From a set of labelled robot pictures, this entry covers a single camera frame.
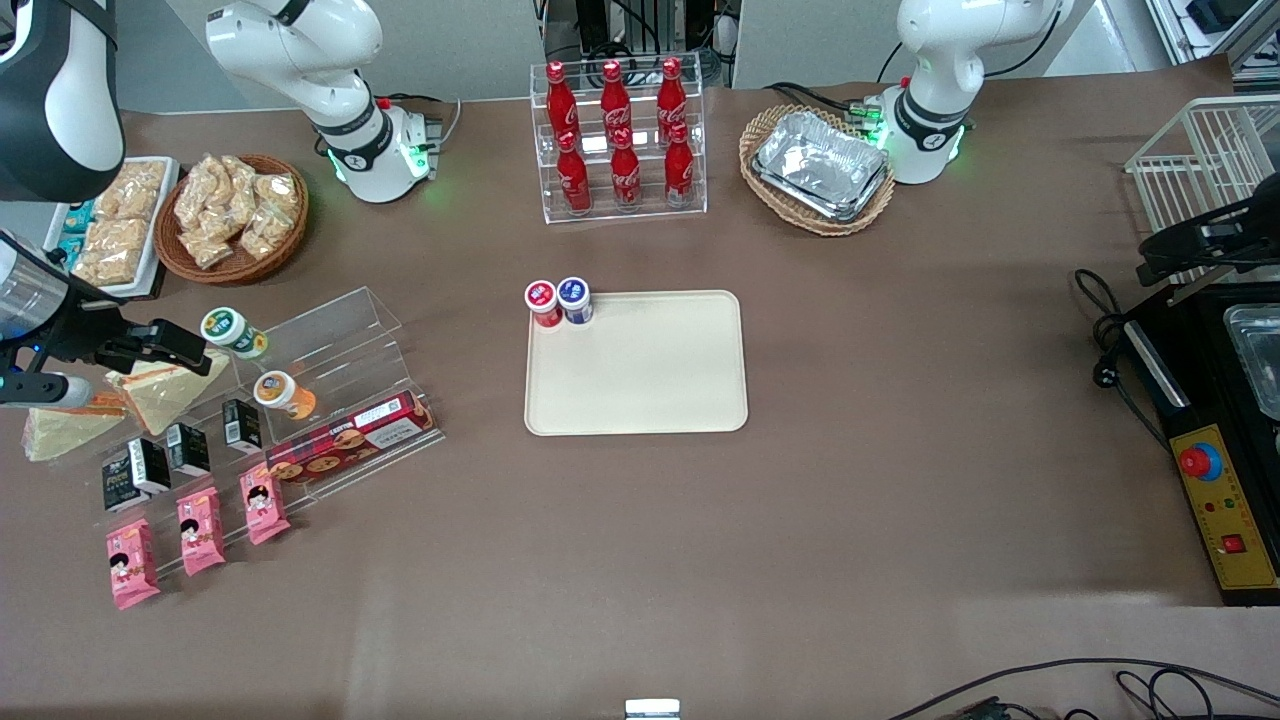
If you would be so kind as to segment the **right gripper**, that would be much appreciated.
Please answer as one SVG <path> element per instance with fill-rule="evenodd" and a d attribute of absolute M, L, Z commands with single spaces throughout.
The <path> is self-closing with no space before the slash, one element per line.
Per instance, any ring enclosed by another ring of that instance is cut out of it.
<path fill-rule="evenodd" d="M 206 341 L 165 320 L 125 318 L 127 300 L 77 295 L 68 281 L 12 234 L 1 240 L 1 346 L 38 348 L 38 372 L 50 363 L 105 366 L 129 374 L 136 363 L 161 363 L 207 374 Z"/>

